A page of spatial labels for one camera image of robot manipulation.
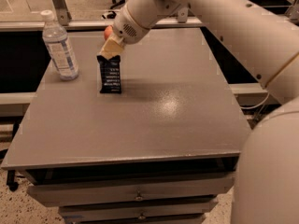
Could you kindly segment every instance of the drawer knob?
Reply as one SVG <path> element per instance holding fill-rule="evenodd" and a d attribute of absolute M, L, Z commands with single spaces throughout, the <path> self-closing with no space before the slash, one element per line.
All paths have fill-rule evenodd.
<path fill-rule="evenodd" d="M 144 215 L 143 215 L 143 213 L 142 213 L 142 214 L 140 214 L 140 216 L 139 216 L 139 218 L 138 218 L 138 219 L 139 219 L 139 220 L 145 220 L 146 218 L 147 218 L 147 217 L 146 217 L 146 216 L 144 216 Z"/>
<path fill-rule="evenodd" d="M 135 197 L 135 201 L 137 201 L 137 202 L 141 202 L 141 201 L 143 201 L 143 200 L 144 200 L 144 198 L 141 196 L 141 193 L 138 192 L 138 193 L 137 193 L 137 196 Z"/>

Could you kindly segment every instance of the clear water bottle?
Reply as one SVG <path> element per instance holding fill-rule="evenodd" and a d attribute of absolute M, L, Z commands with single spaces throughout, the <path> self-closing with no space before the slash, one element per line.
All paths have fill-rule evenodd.
<path fill-rule="evenodd" d="M 45 22 L 43 40 L 50 57 L 62 80 L 72 80 L 78 76 L 78 63 L 69 41 L 67 31 L 54 20 L 51 10 L 41 12 Z"/>

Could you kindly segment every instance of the white cable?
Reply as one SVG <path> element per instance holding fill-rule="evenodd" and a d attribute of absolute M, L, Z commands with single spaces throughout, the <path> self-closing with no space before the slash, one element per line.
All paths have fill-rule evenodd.
<path fill-rule="evenodd" d="M 257 108 L 258 106 L 263 105 L 266 102 L 266 100 L 269 98 L 269 96 L 270 96 L 270 93 L 268 92 L 267 96 L 263 99 L 263 101 L 261 101 L 259 104 L 255 105 L 255 106 L 251 106 L 251 107 L 240 106 L 240 107 L 241 107 L 241 109 L 253 109 L 253 108 Z"/>

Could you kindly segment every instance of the table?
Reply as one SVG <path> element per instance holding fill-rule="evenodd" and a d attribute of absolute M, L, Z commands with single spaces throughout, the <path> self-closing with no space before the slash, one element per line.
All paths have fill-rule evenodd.
<path fill-rule="evenodd" d="M 234 184 L 250 128 L 200 29 L 152 30 L 101 94 L 101 32 L 70 34 L 79 77 L 49 65 L 2 168 L 65 222 L 199 223 Z"/>

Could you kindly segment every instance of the floor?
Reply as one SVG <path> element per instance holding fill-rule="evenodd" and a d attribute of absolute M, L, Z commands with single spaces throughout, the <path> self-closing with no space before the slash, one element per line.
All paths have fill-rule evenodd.
<path fill-rule="evenodd" d="M 112 0 L 65 0 L 73 20 L 97 20 L 112 5 Z M 41 21 L 39 12 L 53 9 L 51 0 L 0 0 L 0 21 Z M 9 147 L 11 126 L 0 125 L 0 150 Z M 0 222 L 1 224 L 64 223 L 57 214 L 57 208 L 46 208 L 30 198 L 27 187 L 31 185 L 25 178 L 16 178 L 19 188 L 11 192 L 7 185 L 7 172 L 0 170 Z M 233 189 L 219 195 L 219 204 L 206 215 L 204 224 L 230 223 Z"/>

